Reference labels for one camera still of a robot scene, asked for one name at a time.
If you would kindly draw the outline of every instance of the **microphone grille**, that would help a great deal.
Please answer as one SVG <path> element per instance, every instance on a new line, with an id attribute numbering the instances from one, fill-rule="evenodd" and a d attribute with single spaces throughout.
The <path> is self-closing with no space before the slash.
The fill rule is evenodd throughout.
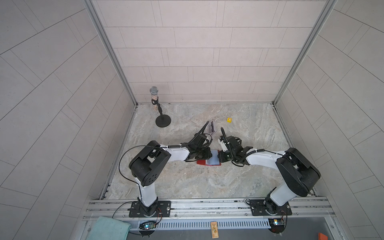
<path id="1" fill-rule="evenodd" d="M 152 95 L 157 95 L 157 93 L 159 92 L 157 87 L 153 86 L 149 89 L 149 92 L 152 94 Z"/>

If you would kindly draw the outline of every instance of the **black mounting plate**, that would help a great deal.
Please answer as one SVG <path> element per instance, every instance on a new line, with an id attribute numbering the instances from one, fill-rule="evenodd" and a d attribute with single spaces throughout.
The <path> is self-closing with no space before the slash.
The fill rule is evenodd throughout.
<path id="1" fill-rule="evenodd" d="M 250 199 L 250 206 L 252 211 L 252 216 L 273 216 L 270 215 L 266 210 L 264 206 L 264 199 Z M 281 209 L 287 214 L 292 215 L 291 207 L 289 206 L 288 202 L 285 203 Z"/>
<path id="2" fill-rule="evenodd" d="M 157 207 L 160 208 L 163 217 L 170 216 L 170 201 L 159 201 Z M 131 209 L 133 209 L 133 211 L 129 211 L 129 217 L 147 217 L 144 215 L 144 213 L 140 212 L 138 201 L 134 201 L 132 203 Z"/>

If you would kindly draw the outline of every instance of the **tiled wall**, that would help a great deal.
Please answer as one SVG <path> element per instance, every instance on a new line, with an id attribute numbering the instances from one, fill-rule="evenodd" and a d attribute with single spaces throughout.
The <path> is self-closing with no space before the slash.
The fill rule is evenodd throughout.
<path id="1" fill-rule="evenodd" d="M 382 0 L 339 0 L 277 104 L 349 240 L 384 239 L 383 12 Z"/>
<path id="2" fill-rule="evenodd" d="M 140 103 L 272 101 L 324 3 L 93 1 Z"/>
<path id="3" fill-rule="evenodd" d="M 68 239 L 132 110 L 81 0 L 0 1 L 0 239 Z"/>

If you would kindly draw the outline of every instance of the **metal vent grille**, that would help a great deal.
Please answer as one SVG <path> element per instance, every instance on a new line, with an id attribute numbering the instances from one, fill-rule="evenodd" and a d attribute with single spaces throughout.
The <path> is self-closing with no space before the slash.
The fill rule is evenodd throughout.
<path id="1" fill-rule="evenodd" d="M 163 220 L 156 227 L 157 230 L 193 230 L 210 229 L 211 222 L 217 222 L 219 229 L 242 228 L 271 228 L 268 219 L 189 219 L 189 220 Z"/>

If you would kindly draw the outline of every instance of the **wooden tag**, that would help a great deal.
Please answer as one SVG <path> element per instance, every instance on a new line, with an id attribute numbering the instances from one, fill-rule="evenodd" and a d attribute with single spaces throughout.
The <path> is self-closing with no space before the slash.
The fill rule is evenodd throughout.
<path id="1" fill-rule="evenodd" d="M 212 238 L 218 238 L 217 222 L 211 222 Z"/>

